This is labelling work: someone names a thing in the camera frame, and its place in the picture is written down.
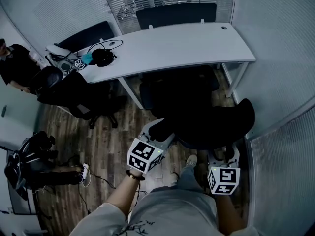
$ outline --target shoe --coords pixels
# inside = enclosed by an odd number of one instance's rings
[[[176,173],[176,172],[173,172],[170,176],[170,182],[171,182],[171,185],[169,187],[172,187],[174,185],[177,184],[177,181],[179,179],[179,175]]]
[[[191,165],[195,167],[197,165],[197,156],[196,155],[190,155],[189,158],[186,161],[186,166]]]

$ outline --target wooden floor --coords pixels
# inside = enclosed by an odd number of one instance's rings
[[[216,70],[215,73],[220,89],[212,93],[213,105],[233,106],[233,100],[225,97],[227,82],[223,72]],[[139,86],[137,78],[133,79],[133,85]],[[119,93],[124,92],[118,83],[114,83],[113,87]],[[56,138],[55,149],[59,151],[57,163],[66,162],[70,157],[79,155],[80,163],[88,163],[95,174],[117,186],[125,177],[127,151],[133,139],[139,135],[144,124],[156,118],[150,111],[140,110],[131,99],[128,99],[125,108],[115,116],[118,121],[117,129],[112,129],[108,119],[101,117],[95,129],[90,130],[88,121],[77,119],[55,106],[47,105],[40,129]],[[174,143],[163,162],[146,175],[141,190],[150,192],[154,188],[170,184],[170,174],[174,171],[179,173],[188,156],[193,153],[196,154],[197,151]],[[80,185],[79,190],[90,211],[94,211],[105,202],[113,191],[105,181],[94,176],[88,188]],[[77,185],[57,186],[55,194],[47,187],[47,191],[37,192],[37,198],[41,210],[52,217],[48,220],[40,216],[42,226],[48,229],[50,235],[68,235],[87,215]]]

